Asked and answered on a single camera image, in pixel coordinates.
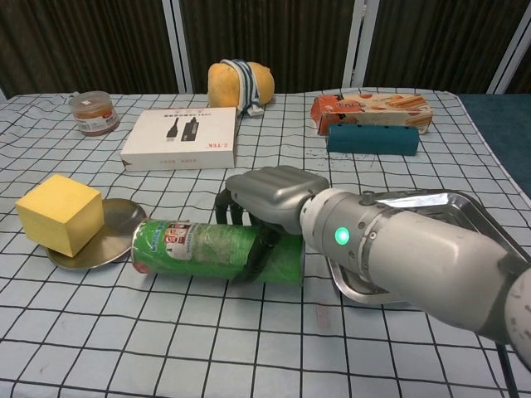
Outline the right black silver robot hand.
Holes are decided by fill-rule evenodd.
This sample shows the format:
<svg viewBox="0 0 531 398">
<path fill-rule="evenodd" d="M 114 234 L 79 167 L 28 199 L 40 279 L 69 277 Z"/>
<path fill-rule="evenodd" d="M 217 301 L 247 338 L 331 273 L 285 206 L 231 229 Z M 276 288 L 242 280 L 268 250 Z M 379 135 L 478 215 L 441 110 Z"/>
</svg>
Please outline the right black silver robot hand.
<svg viewBox="0 0 531 398">
<path fill-rule="evenodd" d="M 285 235 L 301 235 L 300 214 L 303 205 L 329 188 L 329 181 L 318 174 L 292 166 L 263 167 L 226 180 L 225 189 L 215 199 L 218 224 L 241 226 L 248 212 L 251 224 L 258 228 L 243 270 L 233 279 L 247 284 L 258 279 L 274 248 Z"/>
</svg>

